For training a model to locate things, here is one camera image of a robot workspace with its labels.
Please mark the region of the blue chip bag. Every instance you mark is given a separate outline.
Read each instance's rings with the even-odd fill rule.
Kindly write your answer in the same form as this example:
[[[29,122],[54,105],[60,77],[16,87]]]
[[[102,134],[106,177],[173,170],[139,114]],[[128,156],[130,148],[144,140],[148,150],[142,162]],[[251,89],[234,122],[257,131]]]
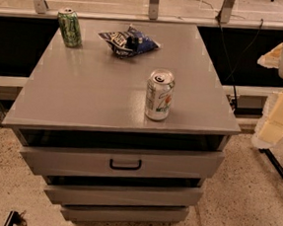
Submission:
[[[159,48],[154,40],[132,25],[128,27],[127,31],[104,32],[99,36],[106,41],[115,56],[121,58],[133,57]]]

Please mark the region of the white 7up can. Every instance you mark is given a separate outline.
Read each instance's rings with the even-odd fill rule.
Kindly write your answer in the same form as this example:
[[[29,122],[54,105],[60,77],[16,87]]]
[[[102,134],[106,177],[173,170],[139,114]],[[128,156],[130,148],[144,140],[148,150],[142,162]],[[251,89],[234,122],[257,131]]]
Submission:
[[[175,76],[167,69],[152,71],[147,80],[145,116],[151,120],[165,119],[170,113]]]

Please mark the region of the green soda can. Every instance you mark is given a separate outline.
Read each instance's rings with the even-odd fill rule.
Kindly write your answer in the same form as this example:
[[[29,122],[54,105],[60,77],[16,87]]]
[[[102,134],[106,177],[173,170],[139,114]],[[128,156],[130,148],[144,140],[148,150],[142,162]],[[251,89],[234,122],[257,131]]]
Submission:
[[[57,20],[66,47],[79,47],[82,38],[77,13],[67,7],[60,9]]]

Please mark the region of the top grey drawer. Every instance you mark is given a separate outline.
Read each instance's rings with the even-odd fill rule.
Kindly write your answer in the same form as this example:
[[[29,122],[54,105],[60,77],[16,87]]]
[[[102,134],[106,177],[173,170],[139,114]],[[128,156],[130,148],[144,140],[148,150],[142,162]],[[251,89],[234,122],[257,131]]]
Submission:
[[[219,151],[27,146],[22,148],[21,155],[40,176],[161,179],[211,178],[225,158]]]

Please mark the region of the grey drawer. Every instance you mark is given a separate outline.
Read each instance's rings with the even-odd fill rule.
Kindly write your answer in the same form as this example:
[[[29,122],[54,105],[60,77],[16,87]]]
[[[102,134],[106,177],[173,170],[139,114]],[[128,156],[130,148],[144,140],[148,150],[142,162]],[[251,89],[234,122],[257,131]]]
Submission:
[[[201,188],[46,186],[44,192],[58,205],[190,206],[198,202]]]
[[[182,206],[65,206],[62,216],[71,222],[179,222],[188,215],[188,208]]]
[[[161,179],[211,178],[225,158],[219,151],[27,146],[22,148],[21,155],[40,176]]]

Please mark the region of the bottom grey drawer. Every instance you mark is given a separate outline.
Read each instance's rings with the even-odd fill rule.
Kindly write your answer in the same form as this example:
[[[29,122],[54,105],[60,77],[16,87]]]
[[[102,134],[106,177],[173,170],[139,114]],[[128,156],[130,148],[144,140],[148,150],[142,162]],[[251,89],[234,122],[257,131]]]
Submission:
[[[71,222],[179,222],[188,215],[188,208],[182,206],[65,206],[62,216]]]

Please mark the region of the middle grey drawer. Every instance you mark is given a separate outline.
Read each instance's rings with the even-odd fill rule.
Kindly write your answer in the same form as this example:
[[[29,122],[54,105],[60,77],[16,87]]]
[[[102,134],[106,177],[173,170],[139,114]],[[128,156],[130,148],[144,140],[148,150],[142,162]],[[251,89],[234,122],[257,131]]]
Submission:
[[[46,186],[44,192],[58,205],[190,206],[198,202],[201,188]]]

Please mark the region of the grey drawer cabinet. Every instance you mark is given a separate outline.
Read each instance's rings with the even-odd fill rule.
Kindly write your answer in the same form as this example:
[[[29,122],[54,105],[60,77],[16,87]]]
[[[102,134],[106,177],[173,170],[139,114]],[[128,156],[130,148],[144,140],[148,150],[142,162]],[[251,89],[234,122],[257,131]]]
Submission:
[[[84,41],[68,48],[53,37],[4,118],[27,147],[223,152],[239,125],[198,29],[143,23],[158,50],[121,59],[99,36],[122,22],[81,22]],[[145,116],[152,71],[175,76],[170,113]],[[41,176],[47,186],[201,188],[208,178]]]

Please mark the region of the black floor object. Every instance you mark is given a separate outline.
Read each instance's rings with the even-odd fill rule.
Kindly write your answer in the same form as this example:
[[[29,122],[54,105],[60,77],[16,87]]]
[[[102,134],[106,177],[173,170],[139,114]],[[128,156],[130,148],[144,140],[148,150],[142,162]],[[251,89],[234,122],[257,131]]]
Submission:
[[[25,211],[21,213],[13,210],[10,211],[3,226],[27,226]]]

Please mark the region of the metal window rail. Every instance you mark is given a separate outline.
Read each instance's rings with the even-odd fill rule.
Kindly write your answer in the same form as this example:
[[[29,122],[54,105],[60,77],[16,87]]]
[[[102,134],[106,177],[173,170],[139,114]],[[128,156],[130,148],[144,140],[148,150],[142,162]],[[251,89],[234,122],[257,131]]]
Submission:
[[[225,0],[159,0],[158,20],[214,26]],[[60,8],[74,9],[80,17],[148,20],[150,0],[0,0],[2,15],[52,16]],[[264,25],[283,29],[283,0],[235,0],[230,24],[242,27]]]

